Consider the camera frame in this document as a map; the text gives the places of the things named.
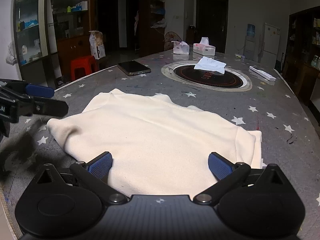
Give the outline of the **pink tissue box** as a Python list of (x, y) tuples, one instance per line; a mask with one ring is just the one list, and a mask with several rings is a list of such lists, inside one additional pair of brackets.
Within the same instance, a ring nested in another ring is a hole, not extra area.
[(178, 55), (189, 55), (190, 47), (189, 44), (187, 44), (184, 41), (172, 41), (174, 47), (173, 47), (173, 53)]
[(203, 56), (215, 56), (215, 47), (209, 44), (208, 37), (202, 37), (200, 43), (193, 44), (193, 52)]

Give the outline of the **water dispenser with bottle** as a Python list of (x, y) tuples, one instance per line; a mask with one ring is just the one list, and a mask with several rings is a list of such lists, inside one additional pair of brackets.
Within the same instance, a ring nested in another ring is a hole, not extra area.
[(243, 55), (247, 60), (253, 60), (255, 50), (255, 25), (248, 24)]

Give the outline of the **round induction hotpot cooker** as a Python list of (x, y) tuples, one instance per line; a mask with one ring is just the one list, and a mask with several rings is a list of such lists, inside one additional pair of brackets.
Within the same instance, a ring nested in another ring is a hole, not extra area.
[(164, 76), (199, 88), (220, 92), (246, 92), (252, 89), (250, 78), (239, 70), (226, 67), (225, 73), (195, 69), (196, 61), (178, 61), (161, 68)]

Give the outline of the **black smartphone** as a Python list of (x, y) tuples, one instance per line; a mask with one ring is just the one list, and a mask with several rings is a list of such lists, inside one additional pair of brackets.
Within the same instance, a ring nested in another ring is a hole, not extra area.
[(135, 60), (118, 63), (117, 67), (127, 76), (136, 76), (148, 74), (151, 72), (151, 69), (149, 67)]

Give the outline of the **glass door shelf cabinet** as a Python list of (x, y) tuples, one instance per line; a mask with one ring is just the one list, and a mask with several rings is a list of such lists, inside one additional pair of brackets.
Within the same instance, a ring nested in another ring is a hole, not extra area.
[(47, 0), (14, 0), (13, 21), (20, 67), (50, 54)]

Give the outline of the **red plastic stool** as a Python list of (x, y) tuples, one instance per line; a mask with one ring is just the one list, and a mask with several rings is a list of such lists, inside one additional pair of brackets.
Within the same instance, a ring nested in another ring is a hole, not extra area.
[(75, 71), (78, 69), (83, 69), (85, 75), (93, 74), (99, 70), (98, 63), (94, 56), (87, 55), (82, 57), (77, 57), (71, 60), (71, 80), (75, 81)]

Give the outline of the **cream white garment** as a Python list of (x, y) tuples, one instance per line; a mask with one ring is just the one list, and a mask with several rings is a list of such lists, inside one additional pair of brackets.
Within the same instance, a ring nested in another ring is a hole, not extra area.
[(108, 184), (127, 196), (197, 195), (216, 183), (208, 167), (212, 152), (261, 168), (260, 131), (176, 105), (164, 94), (100, 93), (80, 114), (50, 119), (47, 129), (76, 160), (88, 162), (110, 152)]

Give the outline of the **left pink tissue box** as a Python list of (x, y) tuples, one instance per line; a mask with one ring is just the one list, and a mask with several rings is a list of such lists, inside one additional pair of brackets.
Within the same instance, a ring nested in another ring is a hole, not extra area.
[(190, 47), (189, 44), (187, 44), (184, 41), (172, 41), (174, 47), (173, 47), (173, 53), (178, 55), (189, 55)]

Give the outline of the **white refrigerator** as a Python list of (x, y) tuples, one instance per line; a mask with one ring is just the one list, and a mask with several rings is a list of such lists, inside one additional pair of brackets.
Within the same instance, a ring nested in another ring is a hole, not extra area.
[(278, 57), (278, 49), (280, 43), (280, 28), (265, 23), (262, 39), (261, 48), (259, 54), (259, 61), (261, 64), (274, 67)]

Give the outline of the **right pink tissue box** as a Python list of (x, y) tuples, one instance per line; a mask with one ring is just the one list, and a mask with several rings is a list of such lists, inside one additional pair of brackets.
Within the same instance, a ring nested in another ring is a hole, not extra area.
[(215, 47), (209, 44), (208, 37), (202, 37), (200, 43), (193, 44), (193, 52), (203, 56), (215, 56)]

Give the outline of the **small item near fridge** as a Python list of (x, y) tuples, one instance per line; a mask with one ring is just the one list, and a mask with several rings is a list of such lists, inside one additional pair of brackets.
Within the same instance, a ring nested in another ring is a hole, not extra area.
[(234, 54), (237, 59), (244, 59), (244, 55)]

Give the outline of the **grey star-patterned tablecloth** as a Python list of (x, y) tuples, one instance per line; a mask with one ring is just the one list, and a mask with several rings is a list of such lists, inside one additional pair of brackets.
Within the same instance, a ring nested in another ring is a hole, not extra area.
[[(163, 75), (162, 68), (181, 60), (166, 51), (139, 59), (151, 73), (126, 76), (115, 63), (59, 88), (55, 96), (65, 100), (69, 114), (81, 113), (90, 100), (115, 88), (131, 94), (166, 94), (181, 106), (196, 106), (228, 121), (242, 118), (246, 130), (262, 132), (262, 161), (280, 166), (302, 199), (306, 217), (301, 239), (319, 239), (319, 137), (311, 115), (281, 77), (269, 82), (249, 70), (252, 61), (216, 54), (232, 70), (246, 75), (252, 87), (245, 92), (227, 92), (197, 87)], [(63, 153), (46, 129), (45, 116), (21, 117), (1, 142), (1, 204), (10, 225), (11, 238), (21, 231), (14, 217), (15, 205), (39, 166), (53, 163), (66, 167), (73, 159)]]

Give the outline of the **crumpled white tissue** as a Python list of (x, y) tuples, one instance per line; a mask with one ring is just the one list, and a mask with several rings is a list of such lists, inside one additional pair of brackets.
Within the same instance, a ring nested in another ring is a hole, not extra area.
[(218, 72), (220, 74), (225, 73), (226, 64), (224, 62), (217, 61), (209, 57), (202, 57), (197, 64), (195, 64), (195, 70), (204, 70), (210, 72)]

